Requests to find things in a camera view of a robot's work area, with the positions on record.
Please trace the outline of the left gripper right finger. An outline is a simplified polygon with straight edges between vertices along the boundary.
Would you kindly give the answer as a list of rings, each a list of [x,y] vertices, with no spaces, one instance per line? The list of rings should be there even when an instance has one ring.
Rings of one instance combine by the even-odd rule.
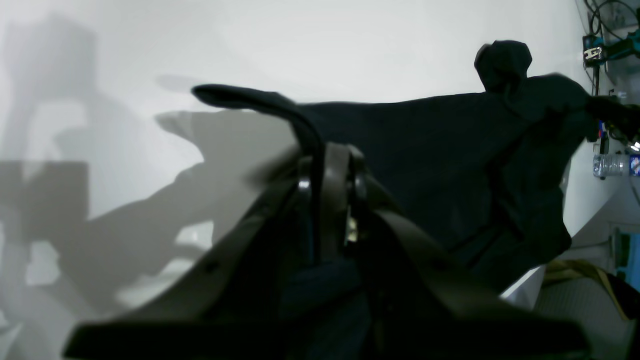
[[[587,360],[580,326],[519,309],[403,216],[353,146],[323,150],[320,260],[354,260],[375,360]]]

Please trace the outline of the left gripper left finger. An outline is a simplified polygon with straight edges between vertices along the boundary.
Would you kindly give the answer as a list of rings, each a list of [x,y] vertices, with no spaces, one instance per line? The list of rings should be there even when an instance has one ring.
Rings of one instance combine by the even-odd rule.
[[[268,186],[227,235],[168,290],[110,321],[84,323],[64,356],[76,360],[274,360],[290,279],[316,260],[307,155]]]

